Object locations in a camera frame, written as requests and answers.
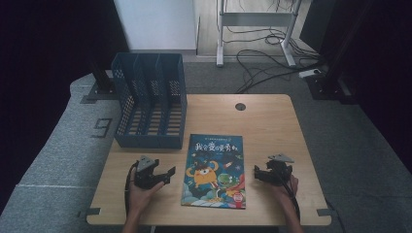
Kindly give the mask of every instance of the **white wall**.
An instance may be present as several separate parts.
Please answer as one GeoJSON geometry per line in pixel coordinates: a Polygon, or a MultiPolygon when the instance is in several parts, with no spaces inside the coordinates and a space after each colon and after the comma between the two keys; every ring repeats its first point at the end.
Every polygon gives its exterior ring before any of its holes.
{"type": "Polygon", "coordinates": [[[195,50],[193,0],[115,0],[130,50],[195,50]]]}

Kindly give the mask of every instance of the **table stand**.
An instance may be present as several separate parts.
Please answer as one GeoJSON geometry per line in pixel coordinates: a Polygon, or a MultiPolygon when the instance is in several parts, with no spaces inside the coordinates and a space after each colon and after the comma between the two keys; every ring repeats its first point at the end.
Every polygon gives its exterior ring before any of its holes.
{"type": "Polygon", "coordinates": [[[288,27],[285,40],[281,43],[282,51],[290,67],[295,67],[289,42],[297,19],[301,0],[297,0],[291,13],[226,13],[224,0],[221,0],[219,13],[219,32],[217,66],[223,67],[223,27],[224,26],[277,26],[288,27]]]}

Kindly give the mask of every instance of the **cartoon illustration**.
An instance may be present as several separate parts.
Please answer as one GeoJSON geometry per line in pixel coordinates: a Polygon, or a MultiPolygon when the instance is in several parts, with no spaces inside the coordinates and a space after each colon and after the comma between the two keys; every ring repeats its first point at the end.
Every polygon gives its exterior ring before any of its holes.
{"type": "Polygon", "coordinates": [[[190,135],[182,205],[246,208],[241,136],[190,135]]]}
{"type": "Polygon", "coordinates": [[[190,173],[192,168],[187,168],[186,175],[194,178],[194,182],[196,183],[195,187],[199,187],[200,184],[206,183],[209,183],[212,187],[218,187],[218,180],[215,171],[218,170],[219,165],[216,161],[210,161],[210,163],[213,163],[215,168],[212,169],[205,164],[196,164],[197,166],[194,171],[194,175],[190,173]]]}

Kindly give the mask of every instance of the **book title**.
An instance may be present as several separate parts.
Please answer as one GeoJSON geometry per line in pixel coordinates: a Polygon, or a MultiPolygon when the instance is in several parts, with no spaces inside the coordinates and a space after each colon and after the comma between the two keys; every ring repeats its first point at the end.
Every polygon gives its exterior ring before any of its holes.
{"type": "Polygon", "coordinates": [[[204,151],[238,151],[238,148],[235,147],[234,145],[231,145],[229,143],[225,144],[215,144],[215,142],[210,142],[208,144],[201,144],[201,143],[196,143],[194,146],[194,149],[196,151],[199,150],[204,150],[204,151]]]}

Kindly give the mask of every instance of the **wire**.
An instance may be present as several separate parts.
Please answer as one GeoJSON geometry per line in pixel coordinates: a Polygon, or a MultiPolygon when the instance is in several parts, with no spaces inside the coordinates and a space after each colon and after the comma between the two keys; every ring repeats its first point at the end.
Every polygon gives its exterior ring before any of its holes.
{"type": "Polygon", "coordinates": [[[239,6],[240,6],[240,8],[243,10],[243,12],[245,12],[245,9],[243,9],[242,3],[240,2],[240,0],[239,0],[239,6]]]}
{"type": "Polygon", "coordinates": [[[272,4],[270,4],[270,6],[267,8],[267,12],[269,12],[269,9],[273,6],[275,4],[275,0],[273,0],[273,2],[272,2],[272,4]]]}
{"type": "MultiPolygon", "coordinates": [[[[291,5],[289,7],[287,7],[287,9],[288,8],[292,9],[293,4],[294,4],[294,0],[292,0],[291,5]]],[[[239,6],[243,9],[240,0],[239,0],[239,6]]],[[[219,19],[218,19],[219,10],[218,10],[218,7],[219,7],[219,2],[217,0],[216,1],[216,25],[217,25],[217,28],[218,28],[218,32],[220,32],[221,29],[219,28],[219,19]]],[[[224,7],[225,7],[225,10],[227,11],[227,1],[225,2],[224,7]]],[[[265,37],[255,38],[255,39],[252,39],[252,40],[231,40],[231,41],[223,40],[223,42],[227,43],[227,44],[229,44],[229,43],[255,42],[255,41],[264,40],[264,42],[267,45],[277,46],[277,45],[280,45],[282,43],[282,41],[285,40],[285,37],[286,37],[285,32],[277,30],[277,29],[273,29],[272,27],[269,27],[267,29],[265,28],[265,29],[249,30],[249,31],[233,31],[228,26],[226,28],[231,33],[252,33],[252,32],[259,32],[259,31],[269,31],[270,32],[270,34],[265,36],[265,37]],[[277,39],[277,42],[275,42],[275,43],[270,42],[270,40],[272,40],[272,39],[277,39]]],[[[310,50],[301,49],[297,45],[297,42],[293,38],[290,39],[290,45],[291,45],[292,50],[294,51],[294,53],[296,53],[297,55],[305,56],[305,57],[311,57],[311,58],[314,58],[314,59],[319,59],[319,56],[315,52],[310,51],[310,50]]]]}
{"type": "Polygon", "coordinates": [[[125,206],[127,215],[128,215],[128,211],[129,211],[129,196],[130,196],[129,188],[130,188],[130,182],[131,182],[130,175],[131,175],[131,171],[136,166],[137,166],[137,162],[130,166],[130,169],[129,169],[129,171],[127,173],[127,177],[126,177],[126,184],[124,186],[124,206],[125,206]]]}
{"type": "Polygon", "coordinates": [[[339,213],[337,212],[337,210],[334,209],[334,207],[332,206],[332,204],[325,198],[325,201],[327,203],[328,206],[330,206],[330,208],[336,212],[337,215],[337,220],[339,221],[340,226],[342,227],[342,232],[346,233],[346,229],[345,229],[345,225],[343,224],[342,219],[340,218],[339,213]]]}
{"type": "Polygon", "coordinates": [[[276,12],[278,12],[278,10],[279,10],[279,5],[281,4],[281,1],[280,0],[278,0],[278,4],[277,4],[277,6],[276,6],[276,12]]]}
{"type": "Polygon", "coordinates": [[[290,196],[290,198],[291,198],[291,200],[292,200],[292,202],[293,202],[293,205],[294,205],[294,210],[296,211],[297,218],[300,220],[299,204],[297,203],[296,196],[294,195],[294,192],[293,192],[293,189],[292,189],[292,181],[291,181],[291,179],[289,179],[289,182],[291,183],[291,186],[288,186],[288,183],[283,180],[283,178],[281,177],[281,175],[279,175],[276,171],[275,171],[274,174],[278,177],[279,181],[281,181],[282,186],[285,188],[286,192],[287,192],[288,195],[290,196]]]}
{"type": "Polygon", "coordinates": [[[264,52],[262,52],[262,51],[257,51],[257,50],[240,50],[240,51],[236,54],[236,60],[238,61],[238,63],[240,64],[240,66],[242,66],[242,68],[245,70],[245,72],[246,72],[246,73],[249,75],[249,77],[250,77],[250,79],[249,79],[248,81],[246,81],[242,86],[240,86],[240,87],[236,90],[236,92],[235,92],[236,94],[243,94],[243,93],[245,93],[246,91],[248,91],[250,88],[252,88],[252,87],[254,87],[254,86],[256,86],[256,85],[258,85],[258,84],[260,84],[260,83],[264,83],[264,82],[266,82],[266,81],[269,81],[269,80],[272,80],[272,79],[275,79],[275,78],[281,78],[281,77],[286,76],[286,75],[291,75],[291,74],[298,73],[298,72],[301,72],[301,71],[305,71],[305,70],[308,70],[308,69],[311,69],[311,68],[315,68],[315,67],[318,67],[318,66],[320,66],[320,65],[323,65],[323,64],[325,63],[324,61],[319,60],[318,62],[316,62],[316,63],[314,63],[314,64],[311,64],[311,65],[308,65],[308,66],[306,66],[306,67],[292,68],[292,67],[283,65],[282,63],[280,63],[280,62],[278,62],[276,59],[274,59],[272,56],[267,55],[266,53],[264,53],[264,52]],[[255,77],[256,77],[258,74],[260,74],[260,73],[262,73],[263,71],[266,71],[266,70],[268,70],[268,69],[271,69],[271,68],[273,68],[273,67],[270,67],[270,68],[267,68],[267,69],[263,69],[263,70],[261,70],[261,71],[259,71],[259,72],[257,72],[256,74],[253,75],[252,72],[251,72],[251,70],[250,70],[249,68],[247,68],[247,67],[245,66],[245,64],[243,64],[243,62],[240,61],[240,53],[242,53],[242,52],[244,52],[244,51],[254,51],[254,52],[261,53],[261,54],[263,54],[264,56],[266,56],[266,57],[270,58],[271,60],[275,61],[277,64],[280,64],[281,66],[283,66],[283,67],[285,67],[285,68],[287,68],[287,69],[291,69],[292,71],[291,71],[291,72],[287,72],[287,73],[283,73],[283,74],[272,75],[272,76],[270,76],[270,77],[268,77],[268,78],[266,78],[266,79],[264,79],[264,80],[261,80],[261,81],[255,83],[255,77]]]}

